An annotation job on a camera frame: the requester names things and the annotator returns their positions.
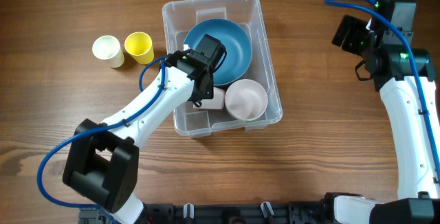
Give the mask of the dark blue bowl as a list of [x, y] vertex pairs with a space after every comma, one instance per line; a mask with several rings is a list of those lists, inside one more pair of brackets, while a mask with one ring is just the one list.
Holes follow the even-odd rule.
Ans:
[[222, 66], [214, 73], [214, 86], [224, 87], [241, 78], [252, 62], [252, 44], [245, 30], [227, 19], [208, 19], [189, 31], [184, 44], [195, 49], [205, 34], [220, 40], [227, 52]]

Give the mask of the pink cup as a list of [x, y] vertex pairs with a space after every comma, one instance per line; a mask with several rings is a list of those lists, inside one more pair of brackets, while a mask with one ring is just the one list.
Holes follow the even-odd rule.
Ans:
[[213, 99], [205, 99], [201, 101], [199, 107], [195, 104], [193, 105], [194, 109], [213, 109], [220, 110], [224, 107], [224, 98], [226, 92], [223, 89], [215, 87], [213, 89]]

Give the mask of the pink bowl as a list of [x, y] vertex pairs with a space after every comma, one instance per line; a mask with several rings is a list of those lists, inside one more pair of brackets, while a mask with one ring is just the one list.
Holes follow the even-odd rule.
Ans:
[[225, 107], [235, 119], [250, 122], [264, 114], [268, 96], [257, 81], [242, 79], [232, 83], [225, 93]]

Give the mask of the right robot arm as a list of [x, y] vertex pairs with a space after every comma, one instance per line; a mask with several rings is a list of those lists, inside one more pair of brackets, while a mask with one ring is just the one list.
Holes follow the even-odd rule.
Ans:
[[332, 43], [362, 57], [384, 103], [397, 156], [398, 198], [380, 203], [356, 194], [328, 193], [327, 218], [339, 223], [438, 223], [439, 176], [432, 153], [439, 149], [439, 119], [431, 57], [425, 49], [412, 51], [417, 80], [402, 42], [383, 26], [366, 26], [366, 21], [346, 15]]

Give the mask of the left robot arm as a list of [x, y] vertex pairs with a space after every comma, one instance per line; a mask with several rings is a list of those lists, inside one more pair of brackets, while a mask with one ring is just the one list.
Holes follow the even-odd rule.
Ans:
[[116, 114], [96, 124], [84, 120], [70, 139], [63, 183], [96, 203], [119, 223], [148, 223], [133, 193], [140, 149], [180, 104], [214, 96], [213, 73], [226, 48], [206, 34], [195, 49], [161, 60], [156, 79]]

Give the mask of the clear plastic storage container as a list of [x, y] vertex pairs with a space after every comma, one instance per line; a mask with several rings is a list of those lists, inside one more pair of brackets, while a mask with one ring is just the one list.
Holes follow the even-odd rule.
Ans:
[[189, 137], [209, 136], [216, 131], [235, 128], [261, 129], [277, 123], [283, 116], [270, 47], [259, 0], [183, 0], [171, 1], [162, 8], [168, 53], [183, 49], [189, 31], [208, 19], [227, 19], [245, 30], [252, 44], [252, 62], [239, 79], [261, 84], [268, 96], [268, 106], [260, 118], [245, 122], [233, 118], [225, 109], [194, 109], [185, 102], [173, 111], [175, 130]]

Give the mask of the yellow cup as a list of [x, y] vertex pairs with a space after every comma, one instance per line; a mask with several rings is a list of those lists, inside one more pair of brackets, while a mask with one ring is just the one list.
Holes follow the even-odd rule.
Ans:
[[146, 65], [154, 59], [153, 42], [145, 32], [134, 32], [128, 35], [124, 48], [139, 64]]

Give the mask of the cream cup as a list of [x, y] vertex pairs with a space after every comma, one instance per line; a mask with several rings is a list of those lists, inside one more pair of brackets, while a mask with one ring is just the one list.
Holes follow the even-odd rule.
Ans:
[[124, 54], [120, 42], [114, 36], [104, 35], [97, 38], [92, 45], [92, 53], [111, 68], [118, 68], [124, 64]]

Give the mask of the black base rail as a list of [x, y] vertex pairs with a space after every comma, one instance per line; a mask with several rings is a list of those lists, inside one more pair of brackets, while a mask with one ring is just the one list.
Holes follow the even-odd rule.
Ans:
[[252, 205], [147, 204], [142, 223], [334, 223], [322, 201]]

